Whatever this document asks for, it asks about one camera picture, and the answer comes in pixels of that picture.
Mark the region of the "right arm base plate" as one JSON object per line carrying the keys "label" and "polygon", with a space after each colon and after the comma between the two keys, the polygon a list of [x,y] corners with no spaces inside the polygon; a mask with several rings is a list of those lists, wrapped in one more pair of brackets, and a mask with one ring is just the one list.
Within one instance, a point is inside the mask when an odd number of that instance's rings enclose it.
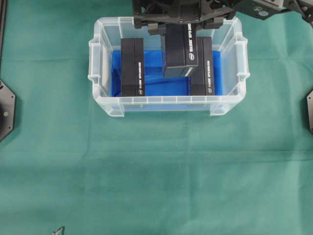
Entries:
{"label": "right arm base plate", "polygon": [[309,129],[313,132],[313,91],[307,95],[307,107],[308,107],[308,119],[309,119]]}

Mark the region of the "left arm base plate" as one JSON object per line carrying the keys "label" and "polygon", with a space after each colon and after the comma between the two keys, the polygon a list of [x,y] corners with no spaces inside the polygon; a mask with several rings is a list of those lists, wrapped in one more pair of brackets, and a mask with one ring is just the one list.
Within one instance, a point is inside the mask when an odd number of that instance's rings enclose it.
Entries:
{"label": "left arm base plate", "polygon": [[14,129],[15,94],[0,81],[0,140]]}

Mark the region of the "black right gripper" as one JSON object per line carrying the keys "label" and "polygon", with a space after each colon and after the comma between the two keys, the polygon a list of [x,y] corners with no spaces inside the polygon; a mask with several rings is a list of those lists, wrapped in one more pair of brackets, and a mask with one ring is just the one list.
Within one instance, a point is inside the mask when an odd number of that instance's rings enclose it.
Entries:
{"label": "black right gripper", "polygon": [[166,24],[195,24],[198,30],[219,29],[236,10],[228,0],[133,0],[134,27],[164,35]]}

